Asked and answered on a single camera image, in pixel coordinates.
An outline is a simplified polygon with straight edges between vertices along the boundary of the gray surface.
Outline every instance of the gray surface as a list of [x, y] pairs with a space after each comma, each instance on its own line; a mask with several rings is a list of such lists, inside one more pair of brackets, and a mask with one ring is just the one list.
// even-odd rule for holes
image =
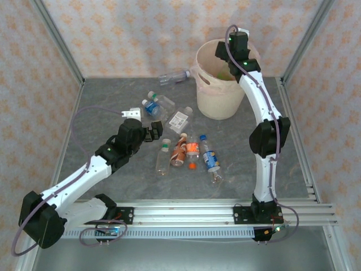
[[213, 239], [123, 239], [109, 247], [87, 248], [77, 239], [60, 240], [39, 251], [33, 270], [332, 271], [334, 267], [322, 227], [301, 227], [290, 239], [266, 246], [246, 240], [222, 244]]
[[[265, 78], [267, 90], [278, 110], [284, 114], [274, 78]], [[256, 159], [248, 138], [256, 121], [247, 97], [230, 119], [216, 121], [205, 117], [197, 107], [194, 80], [173, 86], [159, 87], [155, 78], [89, 79], [86, 80], [79, 108], [93, 104], [116, 110], [140, 107], [150, 90], [164, 94], [177, 106], [191, 106], [195, 131], [212, 141], [221, 163], [225, 181], [211, 183], [202, 160], [196, 171], [171, 166], [167, 177], [156, 177], [155, 164], [160, 142], [144, 143], [128, 164], [106, 180], [92, 187], [82, 199], [105, 193], [113, 200], [133, 199], [227, 199], [250, 200], [256, 185]], [[84, 147], [93, 152], [118, 132], [123, 119], [99, 110], [84, 112], [75, 121], [75, 131]], [[63, 180], [86, 161], [79, 148], [70, 141], [60, 172]], [[307, 190], [289, 133], [276, 171], [278, 198], [307, 197]]]

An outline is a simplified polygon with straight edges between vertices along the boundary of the wall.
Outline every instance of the wall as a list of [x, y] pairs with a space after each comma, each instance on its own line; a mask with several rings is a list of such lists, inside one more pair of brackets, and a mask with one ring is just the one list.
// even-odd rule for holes
[[361, 6], [335, 1], [287, 86], [324, 202], [361, 266]]
[[49, 186], [78, 88], [30, 1], [1, 1], [1, 270], [15, 269], [22, 199]]
[[282, 76], [322, 0], [44, 0], [85, 77], [144, 77], [192, 65], [197, 49], [249, 29], [263, 74]]

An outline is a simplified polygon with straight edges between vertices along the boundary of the enclosure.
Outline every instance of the enclosure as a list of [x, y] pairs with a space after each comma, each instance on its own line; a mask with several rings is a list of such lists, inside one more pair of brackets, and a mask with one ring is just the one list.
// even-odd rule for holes
[[[358, 270], [358, 1], [13, 0], [0, 3], [0, 13], [0, 269], [99, 270], [108, 264], [114, 270]], [[164, 86], [156, 78], [194, 67], [198, 49], [224, 39], [231, 24], [249, 30], [267, 91], [290, 119], [275, 191], [297, 211], [300, 228], [278, 244], [257, 246], [246, 233], [256, 225], [234, 223], [234, 206], [249, 206], [256, 186], [249, 147], [256, 119], [249, 97], [232, 117], [214, 120], [198, 109], [194, 78]], [[94, 105], [114, 111], [141, 107], [151, 90], [177, 108], [193, 108], [191, 129], [213, 143], [223, 180], [210, 181], [202, 158], [194, 171], [170, 167], [167, 176], [156, 176], [161, 140], [143, 143], [127, 164], [75, 203], [106, 194], [118, 206], [134, 207], [129, 236], [109, 247], [85, 248], [77, 240], [84, 228], [79, 225], [51, 248], [12, 257], [24, 196], [59, 184], [86, 163], [71, 134], [93, 154], [125, 120], [91, 109], [77, 116], [71, 132], [76, 112]], [[288, 209], [283, 216], [290, 221], [287, 235], [297, 219]], [[194, 238], [173, 238], [192, 231]], [[23, 235], [17, 251], [32, 244]], [[272, 264], [261, 263], [259, 255]]]

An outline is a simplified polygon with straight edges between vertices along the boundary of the bottle label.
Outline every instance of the bottle label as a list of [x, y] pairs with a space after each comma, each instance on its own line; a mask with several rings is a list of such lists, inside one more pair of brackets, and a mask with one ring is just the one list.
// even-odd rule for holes
[[199, 144], [198, 143], [188, 143], [187, 152], [196, 152], [199, 154]]
[[214, 151], [207, 151], [203, 155], [204, 162], [207, 166], [208, 172], [214, 172], [219, 170], [221, 167], [219, 166], [219, 162], [217, 157], [215, 156]]
[[146, 111], [151, 115], [153, 112], [153, 109], [156, 108], [158, 106], [158, 104], [150, 102], [147, 106], [146, 106]]
[[186, 153], [186, 138], [180, 137], [177, 145], [174, 147], [173, 153], [171, 154], [170, 163], [173, 164], [173, 161], [179, 161], [181, 164], [183, 164], [186, 159]]
[[187, 115], [177, 112], [177, 114], [175, 114], [175, 116], [170, 120], [169, 124], [177, 129], [180, 129], [187, 123], [187, 118]]

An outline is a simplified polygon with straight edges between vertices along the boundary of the water bottle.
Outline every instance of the water bottle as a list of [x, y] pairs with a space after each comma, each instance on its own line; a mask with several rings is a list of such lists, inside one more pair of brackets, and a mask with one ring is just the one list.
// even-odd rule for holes
[[184, 81], [185, 79], [189, 78], [190, 72], [188, 70], [185, 71], [176, 71], [170, 72], [166, 75], [161, 75], [158, 77], [159, 83], [161, 86], [170, 84], [170, 83], [178, 83]]
[[144, 105], [147, 113], [152, 117], [158, 116], [158, 114], [161, 112], [160, 106], [153, 101], [143, 100], [142, 105]]
[[159, 104], [161, 107], [163, 107], [165, 109], [165, 111], [167, 111], [168, 116], [171, 116], [171, 114], [174, 113], [175, 103], [172, 100], [168, 99], [166, 96], [158, 95], [154, 91], [150, 91], [148, 93], [148, 98], [152, 99], [157, 104]]
[[207, 170], [210, 173], [212, 182], [219, 182], [222, 180], [221, 167], [219, 166], [213, 147], [210, 145], [204, 134], [201, 135], [199, 139], [201, 140], [199, 149], [203, 155], [203, 159], [207, 166]]
[[170, 160], [170, 140], [163, 139], [162, 148], [158, 152], [156, 173], [159, 176], [167, 175], [169, 172], [169, 160]]
[[199, 158], [198, 137], [191, 134], [187, 139], [187, 160], [189, 169], [196, 169]]
[[170, 157], [170, 163], [175, 167], [181, 167], [186, 160], [187, 153], [187, 134], [180, 134], [179, 140], [174, 147], [174, 150]]
[[169, 118], [165, 128], [170, 129], [177, 134], [181, 134], [184, 129], [189, 125], [193, 118], [193, 109], [191, 107], [179, 108], [175, 114]]

